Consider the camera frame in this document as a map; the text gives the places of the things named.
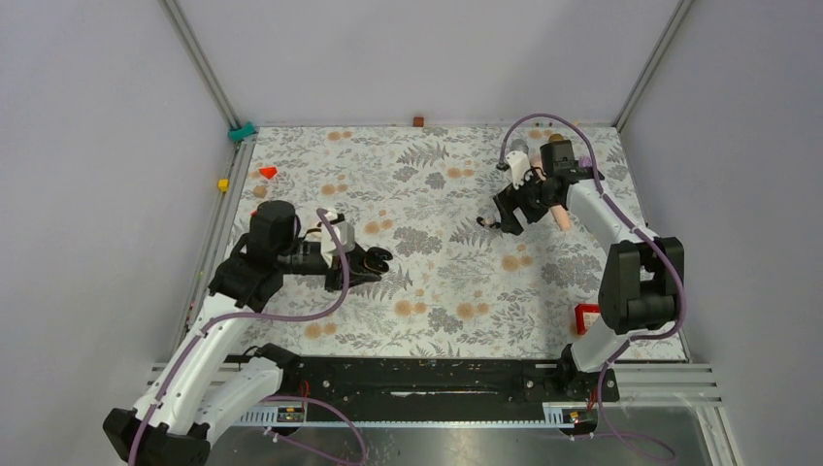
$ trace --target black mounting base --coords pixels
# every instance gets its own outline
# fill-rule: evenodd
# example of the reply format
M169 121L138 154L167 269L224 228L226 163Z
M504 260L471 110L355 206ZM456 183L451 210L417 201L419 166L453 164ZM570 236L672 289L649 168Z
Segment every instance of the black mounting base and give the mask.
M539 421L545 419L543 402L586 402L597 383L597 374L593 380L570 375L562 359L300 357L296 367L292 380L309 383L311 398L355 422ZM568 376L571 384L563 382ZM607 381L612 383L605 383L603 399L617 401L611 370ZM279 394L299 390L282 388ZM309 410L307 420L338 419Z

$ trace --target red object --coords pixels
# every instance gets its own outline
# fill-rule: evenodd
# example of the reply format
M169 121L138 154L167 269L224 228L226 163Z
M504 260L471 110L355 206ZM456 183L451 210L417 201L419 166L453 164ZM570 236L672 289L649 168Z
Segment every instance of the red object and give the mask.
M278 173L277 167L263 167L260 169L260 175L266 177L267 180L270 180L275 177Z
M591 326L598 317L600 317L600 306L596 304L578 304L575 307L577 335L585 335L586 330L588 330L589 326Z

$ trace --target white object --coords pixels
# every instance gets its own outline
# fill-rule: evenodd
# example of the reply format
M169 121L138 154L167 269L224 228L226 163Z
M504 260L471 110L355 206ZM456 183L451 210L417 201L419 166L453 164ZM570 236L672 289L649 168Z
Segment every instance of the white object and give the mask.
M338 220L339 216L337 212L329 209L326 214L326 218L330 222L334 222ZM345 252L351 252L354 250L354 227L348 224L347 221L343 220L334 223L332 228L334 229L338 239L340 239L340 243L343 245L343 250ZM332 259L334 256L338 255L337 246L332 240L331 233L329 233L327 228L322 228L322 231L320 232L320 253L323 256L323 260L326 261L326 265L329 267L332 266Z
M172 366L181 357L183 349L188 346L195 335L201 333L200 329L214 317L241 312L252 312L252 310L235 307L234 299L221 294L206 298L200 315L177 351L175 351L171 363L166 366L157 382L134 404L137 409L137 418L143 418L146 415L148 406L156 403L155 396L160 385L168 377ZM209 386L209 380L222 364L232 345L240 339L250 325L251 319L249 318L233 318L210 329L209 336L201 339L183 362L162 398L162 404L157 407L151 416L149 425L157 426L163 422L169 426L169 433L171 434L184 435L188 433L192 422L194 422L197 406Z
M263 357L254 357L227 383L206 397L197 408L194 422L207 423L206 440L212 445L223 432L266 396L276 393L282 382L282 369Z
M601 182L603 192L614 202L617 202L614 194L609 190L606 182ZM637 244L642 243L642 239L630 230L628 226L614 213L614 211L603 200L603 196L597 191L594 180L583 180L569 186L566 195L566 205L569 211L575 214L583 225L597 239L600 247L609 252L611 245L623 241ZM645 233L649 238L656 238L658 235L654 231L642 226L642 223L632 218L626 211L626 216L632 220L637 229ZM572 344L572 358L579 371L597 372L603 368L607 358L611 357L628 338L636 333L644 333L646 330L635 330L624 335L617 335L610 329L602 317L599 317L591 327L586 330L583 337Z
M609 186L606 182L601 182L604 188L604 193L612 200L617 202L614 194L609 191ZM641 243L641 238L630 230L620 218L614 214L608 204L603 200L603 197L597 192L597 187L594 180L583 180L569 186L569 191L566 194L566 205L569 207L569 212L575 214L583 225L600 243L600 247L605 252L609 252L611 245L620 243L622 241L629 241L631 243ZM649 238L657 237L657 233L642 226L642 222L632 218L632 216L623 211L634 222L640 231L648 235Z
M585 335L572 343L572 359L580 372L598 372L603 369L607 358L611 357L632 335L646 333L634 330L625 335L617 335L600 317L586 330Z
M526 176L526 172L532 168L529 155L520 150L512 150L506 154L506 162L509 164L511 173L511 185L514 189L519 189L523 186L523 177Z

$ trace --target floral pattern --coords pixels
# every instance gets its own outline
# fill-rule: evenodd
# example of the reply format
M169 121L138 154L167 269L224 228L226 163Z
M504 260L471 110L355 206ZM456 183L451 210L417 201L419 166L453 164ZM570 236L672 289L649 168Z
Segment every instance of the floral pattern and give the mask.
M315 322L255 322L233 352L274 342L306 355L557 357L577 336L574 308L596 302L606 256L572 216L561 232L551 215L520 236L480 227L496 212L492 196L506 174L495 169L501 127L261 128L229 250L263 200L346 215L364 248L391 250L379 283L353 288L333 315ZM635 217L640 206L613 128L583 127L615 196ZM585 145L571 130L525 127L532 156L552 133ZM270 180L258 169L276 166ZM267 313L304 315L337 295L321 277L287 276ZM685 358L677 337L637 343L623 358Z

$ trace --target teal object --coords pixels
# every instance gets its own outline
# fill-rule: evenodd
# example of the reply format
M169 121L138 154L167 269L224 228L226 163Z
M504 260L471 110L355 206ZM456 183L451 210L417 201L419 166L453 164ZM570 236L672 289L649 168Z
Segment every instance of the teal object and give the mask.
M246 125L244 125L242 128L230 130L229 139L231 139L232 142L237 143L242 141L243 138L245 138L246 136L251 136L256 132L257 130L254 129L254 125L251 124L251 121L247 121Z

